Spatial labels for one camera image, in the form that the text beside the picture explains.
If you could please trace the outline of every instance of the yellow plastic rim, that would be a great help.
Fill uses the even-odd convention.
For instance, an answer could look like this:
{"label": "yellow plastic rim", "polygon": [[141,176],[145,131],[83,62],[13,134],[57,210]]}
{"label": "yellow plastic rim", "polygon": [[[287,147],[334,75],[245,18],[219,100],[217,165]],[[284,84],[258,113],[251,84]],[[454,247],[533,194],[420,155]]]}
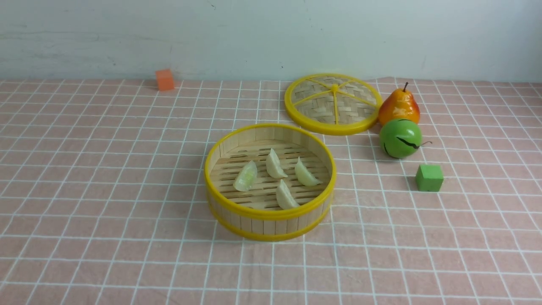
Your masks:
{"label": "yellow plastic rim", "polygon": [[301,235],[303,235],[305,233],[308,233],[312,229],[314,229],[316,226],[318,226],[322,222],[324,217],[329,213],[332,204],[333,204],[333,202],[330,203],[330,205],[325,209],[325,211],[322,213],[322,215],[320,215],[318,217],[317,220],[315,220],[310,225],[304,227],[303,229],[292,232],[292,233],[277,234],[277,235],[264,235],[264,234],[256,234],[256,233],[243,231],[241,229],[238,229],[238,228],[230,225],[229,223],[224,221],[224,219],[222,219],[220,216],[218,216],[218,213],[215,211],[215,209],[213,209],[213,207],[211,206],[211,203],[209,203],[209,209],[211,210],[211,214],[213,214],[213,216],[216,218],[218,223],[220,223],[222,226],[224,226],[226,229],[230,230],[234,234],[237,234],[237,235],[239,235],[241,237],[245,237],[245,238],[252,239],[252,240],[259,240],[261,242],[280,242],[282,240],[289,240],[289,239],[292,239],[292,238],[299,237],[299,236],[301,236]]}
{"label": "yellow plastic rim", "polygon": [[[325,76],[344,78],[344,79],[348,79],[348,81],[342,83],[339,86],[330,86],[330,85],[323,84],[323,83],[321,83],[319,81],[312,80],[312,78],[325,77]],[[295,107],[296,104],[298,104],[298,103],[300,103],[302,101],[305,101],[305,100],[307,100],[307,99],[309,99],[311,97],[314,97],[314,96],[311,96],[311,97],[303,99],[303,100],[301,100],[301,101],[299,101],[297,103],[292,102],[292,91],[300,83],[302,83],[304,81],[312,81],[312,82],[315,82],[315,83],[317,83],[317,84],[319,84],[319,85],[321,85],[321,86],[328,89],[327,91],[322,91],[319,94],[333,92],[333,102],[335,104],[335,117],[336,117],[334,125],[333,124],[322,123],[322,122],[307,118],[306,116],[304,116],[301,112],[299,112],[296,109],[296,107]],[[361,103],[367,104],[367,101],[362,100],[362,99],[360,99],[358,97],[352,96],[352,95],[350,95],[350,94],[348,94],[346,92],[342,92],[340,90],[341,86],[343,86],[345,84],[348,84],[350,82],[358,82],[358,83],[362,84],[363,86],[367,87],[369,89],[369,91],[371,91],[371,93],[376,98],[375,111],[371,116],[369,116],[368,118],[366,118],[365,120],[363,120],[361,122],[357,122],[357,123],[354,123],[354,124],[348,124],[348,125],[340,125],[337,122],[337,120],[338,120],[338,115],[337,115],[337,112],[338,112],[337,111],[337,94],[344,94],[346,96],[349,96],[351,98],[354,98],[354,99],[360,101]],[[286,112],[288,112],[288,115],[292,118],[292,120],[294,122],[299,124],[301,127],[305,128],[307,130],[310,130],[312,132],[317,132],[319,134],[324,134],[324,135],[347,136],[347,135],[355,135],[355,134],[358,134],[360,132],[363,132],[363,131],[371,128],[376,123],[376,121],[378,119],[378,110],[379,110],[380,106],[382,105],[382,97],[380,96],[380,93],[378,93],[378,91],[375,88],[373,88],[368,83],[366,83],[366,82],[364,82],[362,80],[359,80],[357,78],[350,77],[348,75],[343,75],[343,74],[319,73],[319,74],[308,75],[306,77],[300,78],[300,79],[296,80],[295,82],[293,82],[288,87],[288,89],[286,89],[286,93],[285,93],[285,96],[284,96],[284,104],[285,104],[285,107],[286,107]]]}
{"label": "yellow plastic rim", "polygon": [[[318,144],[320,144],[324,151],[326,152],[326,155],[330,159],[331,162],[331,177],[330,182],[327,184],[326,188],[312,201],[307,202],[306,204],[293,208],[293,209],[286,209],[281,211],[264,211],[259,209],[253,209],[248,207],[243,207],[235,202],[227,199],[224,195],[222,195],[218,189],[215,187],[213,182],[211,181],[211,170],[212,168],[209,168],[210,164],[210,156],[213,155],[214,151],[216,149],[219,149],[220,144],[223,143],[226,139],[229,137],[239,134],[247,129],[253,129],[253,128],[266,128],[266,127],[276,127],[276,128],[286,128],[286,129],[292,129],[297,132],[300,132],[302,134],[307,135],[308,137],[315,140]],[[209,153],[207,154],[207,159],[205,160],[205,183],[207,184],[207,189],[211,193],[211,195],[216,199],[216,201],[222,205],[224,208],[232,211],[233,213],[247,217],[247,218],[253,218],[258,220],[287,220],[291,218],[296,218],[301,215],[307,214],[310,211],[314,210],[315,208],[319,207],[320,205],[324,204],[324,201],[333,194],[333,188],[335,187],[335,182],[337,180],[337,168],[335,166],[335,160],[333,159],[333,156],[329,149],[324,145],[324,143],[317,137],[315,137],[310,132],[307,132],[306,130],[303,130],[301,128],[297,128],[295,126],[285,125],[285,124],[255,124],[246,126],[240,129],[237,129],[234,132],[231,132],[227,134],[225,137],[220,139],[220,141],[216,142],[216,144],[211,148]]]}

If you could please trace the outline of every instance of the steamer basket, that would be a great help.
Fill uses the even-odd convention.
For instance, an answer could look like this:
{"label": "steamer basket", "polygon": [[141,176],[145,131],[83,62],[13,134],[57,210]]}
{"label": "steamer basket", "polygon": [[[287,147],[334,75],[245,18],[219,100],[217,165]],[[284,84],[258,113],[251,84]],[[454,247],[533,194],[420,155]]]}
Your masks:
{"label": "steamer basket", "polygon": [[[276,202],[279,180],[267,174],[266,157],[273,148],[292,196],[301,204],[282,210]],[[294,167],[301,157],[307,169],[323,183],[303,186]],[[233,183],[250,160],[258,176],[252,190],[238,192]],[[256,124],[238,129],[216,143],[205,162],[209,208],[224,227],[243,237],[262,241],[286,240],[316,227],[327,214],[337,179],[335,162],[322,141],[309,132],[282,124]]]}
{"label": "steamer basket", "polygon": [[342,74],[314,74],[293,82],[284,103],[301,127],[324,135],[358,134],[378,118],[382,97],[371,85]]}

